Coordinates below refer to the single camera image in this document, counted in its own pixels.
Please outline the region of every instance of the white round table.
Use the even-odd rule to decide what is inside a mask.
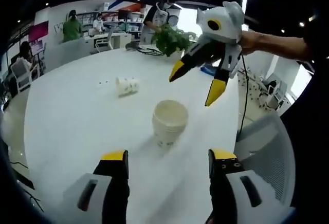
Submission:
[[[204,107],[212,76],[192,69],[169,83],[173,63],[111,50],[63,65],[33,82],[24,143],[35,189],[46,209],[92,173],[108,152],[129,151],[128,223],[203,223],[212,211],[208,149],[234,150],[238,129],[237,77]],[[116,77],[140,80],[138,93],[118,98]],[[183,103],[189,123],[165,152],[153,141],[152,112],[164,99]]]

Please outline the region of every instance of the white paper cup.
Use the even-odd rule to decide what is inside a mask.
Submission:
[[[135,78],[116,78],[116,88],[119,96],[138,92],[139,80]]]
[[[152,124],[156,143],[170,148],[184,131],[188,111],[184,105],[173,100],[159,102],[153,112]]]

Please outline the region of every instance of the human hand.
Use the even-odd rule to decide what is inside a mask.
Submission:
[[[260,33],[254,31],[242,31],[241,40],[239,41],[242,47],[242,55],[248,55],[257,50],[257,42],[260,35]]]

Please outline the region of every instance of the tipped-over paper cup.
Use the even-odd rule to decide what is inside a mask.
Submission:
[[[139,80],[135,78],[116,78],[116,88],[119,96],[137,92]]]

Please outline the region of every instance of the green leaves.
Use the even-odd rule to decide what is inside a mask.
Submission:
[[[153,44],[156,42],[157,48],[169,57],[177,49],[188,49],[191,45],[190,40],[195,39],[195,33],[185,33],[182,30],[174,30],[170,25],[165,24],[161,26],[161,30],[154,33],[151,43]]]

